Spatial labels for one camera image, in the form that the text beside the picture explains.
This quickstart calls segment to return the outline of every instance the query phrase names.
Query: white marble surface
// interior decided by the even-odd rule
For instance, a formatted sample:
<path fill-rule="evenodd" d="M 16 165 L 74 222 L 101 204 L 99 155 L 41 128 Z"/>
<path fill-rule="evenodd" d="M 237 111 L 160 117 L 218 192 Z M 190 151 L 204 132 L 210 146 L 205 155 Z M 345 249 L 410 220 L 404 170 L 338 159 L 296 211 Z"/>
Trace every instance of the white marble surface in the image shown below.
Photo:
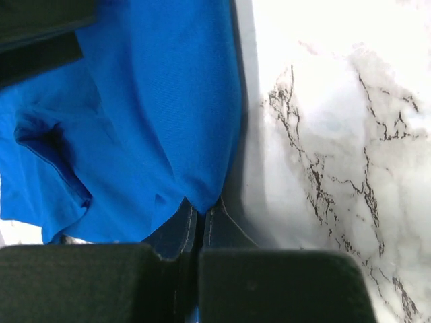
<path fill-rule="evenodd" d="M 350 254 L 379 322 L 431 322 L 427 2 L 237 4 L 247 221 L 268 246 Z"/>

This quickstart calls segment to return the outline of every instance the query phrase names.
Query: black object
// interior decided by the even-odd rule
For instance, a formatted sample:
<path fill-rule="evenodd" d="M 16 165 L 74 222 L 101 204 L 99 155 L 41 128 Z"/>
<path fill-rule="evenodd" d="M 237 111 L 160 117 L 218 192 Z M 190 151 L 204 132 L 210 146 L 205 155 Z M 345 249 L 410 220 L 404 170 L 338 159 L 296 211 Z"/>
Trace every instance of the black object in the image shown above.
<path fill-rule="evenodd" d="M 375 323 L 362 274 L 342 254 L 207 250 L 201 255 L 203 323 Z"/>
<path fill-rule="evenodd" d="M 184 201 L 141 244 L 1 249 L 0 322 L 183 323 L 196 304 L 196 221 Z"/>
<path fill-rule="evenodd" d="M 0 89 L 82 58 L 74 29 L 96 0 L 0 0 Z"/>
<path fill-rule="evenodd" d="M 221 202 L 202 221 L 184 201 L 140 244 L 1 249 L 0 322 L 183 323 L 197 296 L 201 323 L 376 322 L 349 257 L 258 249 Z"/>

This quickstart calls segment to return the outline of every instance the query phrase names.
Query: blue cloth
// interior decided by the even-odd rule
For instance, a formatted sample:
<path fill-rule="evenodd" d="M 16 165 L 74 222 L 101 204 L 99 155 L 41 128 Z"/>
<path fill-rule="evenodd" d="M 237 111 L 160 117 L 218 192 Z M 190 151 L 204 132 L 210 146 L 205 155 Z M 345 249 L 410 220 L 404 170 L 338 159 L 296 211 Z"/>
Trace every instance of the blue cloth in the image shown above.
<path fill-rule="evenodd" d="M 1 217 L 138 242 L 218 199 L 241 90 L 229 0 L 103 1 L 84 59 L 0 93 Z"/>

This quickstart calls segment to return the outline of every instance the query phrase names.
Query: marble countertop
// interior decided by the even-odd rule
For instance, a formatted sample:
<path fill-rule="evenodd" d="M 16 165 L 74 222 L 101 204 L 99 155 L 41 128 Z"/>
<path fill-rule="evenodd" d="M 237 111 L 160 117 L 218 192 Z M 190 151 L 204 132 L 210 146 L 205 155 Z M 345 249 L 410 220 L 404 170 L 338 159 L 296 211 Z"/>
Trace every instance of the marble countertop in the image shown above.
<path fill-rule="evenodd" d="M 431 322 L 431 8 L 237 6 L 248 122 L 227 187 L 236 220 L 268 246 L 347 252 L 379 322 Z"/>

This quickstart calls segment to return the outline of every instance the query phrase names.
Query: blue shirt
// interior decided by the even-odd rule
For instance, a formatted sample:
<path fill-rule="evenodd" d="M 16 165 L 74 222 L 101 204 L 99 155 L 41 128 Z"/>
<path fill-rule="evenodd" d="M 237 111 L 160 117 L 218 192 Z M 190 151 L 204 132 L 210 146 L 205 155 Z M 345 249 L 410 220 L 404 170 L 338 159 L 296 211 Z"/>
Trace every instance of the blue shirt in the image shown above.
<path fill-rule="evenodd" d="M 232 163 L 241 90 L 229 0 L 103 1 L 84 58 L 0 92 L 1 217 L 138 242 Z"/>

